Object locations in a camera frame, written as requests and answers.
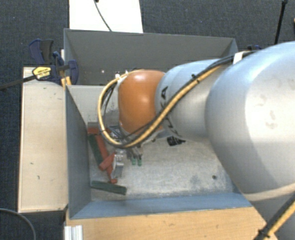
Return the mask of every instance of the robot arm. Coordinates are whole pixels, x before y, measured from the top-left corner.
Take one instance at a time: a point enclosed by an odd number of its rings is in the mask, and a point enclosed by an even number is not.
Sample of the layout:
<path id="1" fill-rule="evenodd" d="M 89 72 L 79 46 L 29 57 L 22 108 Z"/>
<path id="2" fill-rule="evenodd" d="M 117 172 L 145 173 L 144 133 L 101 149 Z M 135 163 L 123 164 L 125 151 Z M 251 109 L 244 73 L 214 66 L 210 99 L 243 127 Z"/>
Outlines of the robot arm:
<path id="1" fill-rule="evenodd" d="M 295 193 L 295 41 L 232 61 L 192 62 L 164 75 L 123 75 L 119 122 L 125 134 L 135 133 L 119 142 L 99 118 L 100 127 L 118 148 L 139 146 L 158 133 L 196 142 L 208 138 L 233 182 L 269 221 Z M 104 92 L 118 81 L 103 90 L 99 117 Z M 278 234 L 295 239 L 295 214 Z"/>

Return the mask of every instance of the blue clamp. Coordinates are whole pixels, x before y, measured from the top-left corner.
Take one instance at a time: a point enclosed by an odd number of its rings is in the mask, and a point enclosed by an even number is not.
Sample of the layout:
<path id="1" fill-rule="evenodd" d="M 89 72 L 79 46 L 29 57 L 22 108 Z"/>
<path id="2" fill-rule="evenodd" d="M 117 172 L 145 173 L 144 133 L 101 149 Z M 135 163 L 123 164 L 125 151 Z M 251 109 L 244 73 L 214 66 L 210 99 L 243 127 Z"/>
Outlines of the blue clamp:
<path id="1" fill-rule="evenodd" d="M 77 61 L 72 59 L 68 62 L 68 65 L 64 65 L 64 60 L 61 55 L 55 51 L 51 52 L 53 40 L 41 40 L 36 39 L 33 40 L 29 45 L 29 53 L 31 57 L 35 60 L 38 65 L 49 65 L 51 68 L 51 77 L 46 81 L 50 81 L 56 83 L 58 85 L 61 84 L 61 79 L 63 76 L 60 76 L 59 71 L 66 71 L 67 74 L 71 78 L 72 85 L 76 85 L 79 78 L 79 68 L 77 65 Z M 55 65 L 52 65 L 51 58 L 54 58 Z"/>

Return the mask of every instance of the red object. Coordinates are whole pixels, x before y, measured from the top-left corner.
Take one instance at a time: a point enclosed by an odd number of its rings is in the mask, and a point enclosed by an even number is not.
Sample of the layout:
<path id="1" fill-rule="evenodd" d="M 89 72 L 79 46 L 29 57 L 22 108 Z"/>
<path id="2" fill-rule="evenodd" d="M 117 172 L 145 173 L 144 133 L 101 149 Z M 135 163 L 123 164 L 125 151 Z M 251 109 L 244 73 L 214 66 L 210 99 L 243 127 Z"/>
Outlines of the red object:
<path id="1" fill-rule="evenodd" d="M 103 160 L 98 166 L 101 171 L 105 171 L 110 165 L 112 165 L 114 160 L 115 152 L 110 154 L 107 158 Z"/>
<path id="2" fill-rule="evenodd" d="M 103 162 L 105 162 L 105 160 L 109 157 L 109 153 L 108 153 L 108 150 L 107 150 L 107 147 L 106 147 L 106 144 L 104 143 L 104 140 L 102 138 L 101 135 L 95 135 L 95 139 L 96 139 L 96 142 L 97 142 L 97 145 L 98 145 L 98 148 L 99 148 L 99 151 L 101 153 L 101 156 L 103 158 Z M 118 182 L 118 180 L 116 178 L 111 178 L 111 173 L 113 171 L 113 166 L 112 166 L 112 162 L 110 164 L 109 163 L 109 159 L 106 160 L 106 163 L 104 163 L 103 167 L 102 168 L 105 168 L 106 172 L 107 172 L 107 175 L 108 175 L 108 178 L 110 180 L 110 182 L 112 184 L 115 184 Z"/>

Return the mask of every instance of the green object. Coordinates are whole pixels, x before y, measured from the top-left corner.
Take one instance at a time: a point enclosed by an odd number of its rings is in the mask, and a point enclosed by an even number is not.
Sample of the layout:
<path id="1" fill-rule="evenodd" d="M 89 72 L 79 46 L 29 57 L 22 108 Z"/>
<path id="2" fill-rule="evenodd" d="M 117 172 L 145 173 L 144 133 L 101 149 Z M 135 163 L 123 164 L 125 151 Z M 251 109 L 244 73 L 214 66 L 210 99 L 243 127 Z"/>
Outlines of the green object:
<path id="1" fill-rule="evenodd" d="M 99 166 L 99 164 L 103 162 L 103 158 L 101 156 L 101 152 L 100 152 L 99 145 L 97 143 L 95 135 L 89 134 L 87 136 L 87 140 L 89 142 L 89 145 L 91 146 L 97 166 Z"/>
<path id="2" fill-rule="evenodd" d="M 131 161 L 132 161 L 133 166 L 135 166 L 137 164 L 137 159 L 136 158 L 132 157 Z"/>
<path id="3" fill-rule="evenodd" d="M 125 186 L 115 185 L 103 181 L 92 180 L 91 188 L 96 190 L 102 190 L 114 194 L 119 194 L 125 196 L 127 193 L 127 188 Z"/>

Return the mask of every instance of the black stand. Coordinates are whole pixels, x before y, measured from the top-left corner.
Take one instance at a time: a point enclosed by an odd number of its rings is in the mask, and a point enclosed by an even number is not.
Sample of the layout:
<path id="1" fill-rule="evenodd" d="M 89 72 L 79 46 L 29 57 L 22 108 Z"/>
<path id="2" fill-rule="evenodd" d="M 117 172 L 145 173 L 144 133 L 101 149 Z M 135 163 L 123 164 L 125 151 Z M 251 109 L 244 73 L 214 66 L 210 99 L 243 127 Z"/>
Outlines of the black stand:
<path id="1" fill-rule="evenodd" d="M 288 3 L 288 0 L 282 0 L 282 8 L 281 8 L 281 12 L 278 19 L 277 31 L 275 35 L 275 41 L 274 41 L 275 45 L 279 42 L 279 35 L 280 35 L 280 30 L 281 30 L 281 25 L 283 20 L 283 14 L 284 14 L 284 10 L 286 8 L 287 3 Z"/>

